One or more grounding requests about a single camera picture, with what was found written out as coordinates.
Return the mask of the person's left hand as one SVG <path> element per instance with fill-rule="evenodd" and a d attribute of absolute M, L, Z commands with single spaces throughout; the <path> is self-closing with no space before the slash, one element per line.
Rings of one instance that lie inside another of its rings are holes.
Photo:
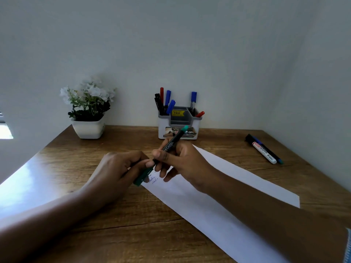
<path fill-rule="evenodd" d="M 82 202 L 97 211 L 121 197 L 136 178 L 129 178 L 129 168 L 141 160 L 151 160 L 142 151 L 106 154 L 79 190 Z"/>

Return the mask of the person's right hand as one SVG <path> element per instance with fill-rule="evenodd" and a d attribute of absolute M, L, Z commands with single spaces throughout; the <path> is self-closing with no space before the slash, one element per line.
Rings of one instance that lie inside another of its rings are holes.
<path fill-rule="evenodd" d="M 166 139 L 159 149 L 152 151 L 155 172 L 159 172 L 164 182 L 169 182 L 177 175 L 181 175 L 196 190 L 205 193 L 207 187 L 214 181 L 217 173 L 215 168 L 199 153 L 189 141 L 178 141 L 170 152 L 163 150 L 170 139 Z"/>

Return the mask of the black marker with green end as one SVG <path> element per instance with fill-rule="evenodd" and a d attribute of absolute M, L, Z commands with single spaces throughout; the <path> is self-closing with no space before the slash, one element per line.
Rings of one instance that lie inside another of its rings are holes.
<path fill-rule="evenodd" d="M 172 139 L 176 139 L 176 140 L 179 141 L 179 140 L 183 137 L 183 135 L 187 132 L 188 128 L 189 128 L 189 126 L 186 125 L 186 126 L 184 126 L 183 128 L 181 128 L 180 130 L 178 130 L 178 132 L 177 132 L 173 137 L 167 137 L 167 138 L 165 139 L 166 143 L 164 143 L 164 144 L 162 145 L 162 148 L 161 148 L 161 149 L 163 150 L 164 146 L 165 146 L 170 140 L 172 140 Z M 174 148 L 172 151 L 165 151 L 165 152 L 171 153 L 171 152 L 173 152 L 175 149 L 176 149 L 176 146 L 175 146 L 175 148 Z"/>

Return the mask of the green marker cap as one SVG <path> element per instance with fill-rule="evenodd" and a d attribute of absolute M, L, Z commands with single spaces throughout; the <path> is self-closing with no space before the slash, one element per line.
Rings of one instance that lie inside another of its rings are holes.
<path fill-rule="evenodd" d="M 153 167 L 149 167 L 143 170 L 143 172 L 133 181 L 133 184 L 140 186 L 153 170 Z"/>

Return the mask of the person's left forearm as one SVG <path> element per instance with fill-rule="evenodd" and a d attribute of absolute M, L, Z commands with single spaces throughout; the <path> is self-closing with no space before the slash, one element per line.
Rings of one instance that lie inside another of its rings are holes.
<path fill-rule="evenodd" d="M 26 258 L 56 235 L 111 202 L 111 195 L 79 190 L 0 220 L 0 263 Z"/>

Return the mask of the person's right forearm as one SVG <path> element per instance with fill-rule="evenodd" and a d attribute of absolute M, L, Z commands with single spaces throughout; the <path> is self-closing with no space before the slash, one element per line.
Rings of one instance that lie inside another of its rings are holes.
<path fill-rule="evenodd" d="M 315 215 L 215 169 L 206 194 L 294 263 L 343 263 L 348 233 Z"/>

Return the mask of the white and grey pen holder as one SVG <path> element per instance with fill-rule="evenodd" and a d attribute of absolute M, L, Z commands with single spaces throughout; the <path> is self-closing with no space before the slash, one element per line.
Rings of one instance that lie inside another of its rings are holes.
<path fill-rule="evenodd" d="M 158 138 L 173 137 L 184 126 L 188 126 L 182 140 L 197 140 L 202 117 L 195 117 L 190 107 L 175 106 L 169 115 L 158 113 Z"/>

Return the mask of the white square flower pot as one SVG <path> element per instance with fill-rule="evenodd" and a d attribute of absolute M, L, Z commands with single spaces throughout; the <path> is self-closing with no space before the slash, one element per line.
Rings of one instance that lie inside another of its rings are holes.
<path fill-rule="evenodd" d="M 71 119 L 73 129 L 81 139 L 99 139 L 105 130 L 105 115 L 99 121 L 75 121 Z"/>

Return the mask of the white paper sheet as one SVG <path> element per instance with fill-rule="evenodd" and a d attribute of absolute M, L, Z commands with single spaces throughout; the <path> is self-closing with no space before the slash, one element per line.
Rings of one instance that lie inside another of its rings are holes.
<path fill-rule="evenodd" d="M 299 196 L 240 168 L 199 147 L 196 150 L 226 175 L 276 199 L 300 208 Z M 181 175 L 164 182 L 152 171 L 149 182 L 142 183 L 149 192 L 177 212 L 238 263 L 290 263 L 280 252 L 240 222 L 223 206 L 196 190 Z"/>

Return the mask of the white artificial flower plant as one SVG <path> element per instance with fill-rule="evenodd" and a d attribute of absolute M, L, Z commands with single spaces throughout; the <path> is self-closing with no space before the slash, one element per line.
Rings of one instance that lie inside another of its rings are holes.
<path fill-rule="evenodd" d="M 108 88 L 97 77 L 83 80 L 74 87 L 60 89 L 60 97 L 70 105 L 71 120 L 77 122 L 97 122 L 110 110 L 116 96 L 116 88 Z"/>

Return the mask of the black marker with teal cap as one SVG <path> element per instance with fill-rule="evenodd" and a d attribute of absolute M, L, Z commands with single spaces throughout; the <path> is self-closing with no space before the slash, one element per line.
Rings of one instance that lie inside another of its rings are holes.
<path fill-rule="evenodd" d="M 245 137 L 245 141 L 247 141 L 250 145 L 252 145 L 252 142 L 257 142 L 259 145 L 261 145 L 271 156 L 273 156 L 276 160 L 277 163 L 283 164 L 283 161 L 276 155 L 274 154 L 267 146 L 265 146 L 261 141 L 259 141 L 256 137 L 252 136 L 251 134 L 248 134 Z"/>

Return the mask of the white marker with red label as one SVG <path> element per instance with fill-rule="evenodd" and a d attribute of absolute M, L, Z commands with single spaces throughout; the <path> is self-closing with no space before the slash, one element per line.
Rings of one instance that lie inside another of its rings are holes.
<path fill-rule="evenodd" d="M 270 163 L 276 164 L 277 160 L 271 156 L 261 145 L 257 142 L 252 142 L 252 146 L 256 148 Z"/>

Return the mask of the light blue sleeve cuff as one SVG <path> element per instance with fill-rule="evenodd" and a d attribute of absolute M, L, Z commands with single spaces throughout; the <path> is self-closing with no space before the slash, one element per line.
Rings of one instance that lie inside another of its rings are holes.
<path fill-rule="evenodd" d="M 345 253 L 343 263 L 351 263 L 351 229 L 346 228 L 348 233 L 347 243 L 345 247 Z"/>

